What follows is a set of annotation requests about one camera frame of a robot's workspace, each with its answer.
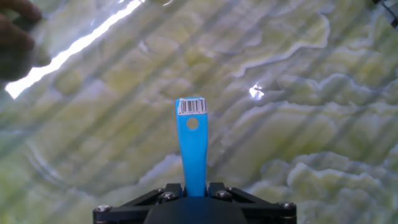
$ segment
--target white sticker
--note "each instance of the white sticker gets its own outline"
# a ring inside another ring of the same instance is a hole
[[[206,100],[204,98],[180,99],[177,112],[178,115],[205,114],[207,113]]]

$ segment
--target marble surface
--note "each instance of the marble surface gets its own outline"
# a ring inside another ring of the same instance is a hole
[[[208,102],[208,181],[300,224],[398,223],[398,33],[371,1],[35,3],[30,72],[1,93],[0,223],[91,223],[183,182],[187,96]]]

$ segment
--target hand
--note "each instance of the hand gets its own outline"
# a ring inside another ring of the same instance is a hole
[[[42,18],[40,9],[29,0],[0,0],[0,8],[18,12],[23,18],[36,22]],[[34,47],[34,39],[25,31],[15,26],[0,14],[0,45],[7,45],[21,50]]]

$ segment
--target black metal bracket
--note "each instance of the black metal bracket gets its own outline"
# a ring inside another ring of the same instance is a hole
[[[120,207],[94,209],[93,223],[296,224],[297,217],[293,203],[269,203],[223,183],[211,183],[205,197],[186,197],[180,184],[167,184]]]

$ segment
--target screw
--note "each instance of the screw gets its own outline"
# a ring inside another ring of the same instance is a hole
[[[175,194],[173,192],[164,192],[162,193],[161,197],[166,200],[172,200],[175,198]]]
[[[109,205],[100,205],[100,206],[98,206],[95,210],[97,211],[97,212],[107,212],[107,211],[109,211],[109,210],[111,210],[111,206],[109,206]]]
[[[218,198],[226,198],[226,197],[230,197],[231,194],[225,190],[219,190],[216,192],[216,197]]]
[[[281,207],[284,207],[284,208],[295,208],[296,207],[296,204],[294,204],[293,202],[279,202],[278,205]]]

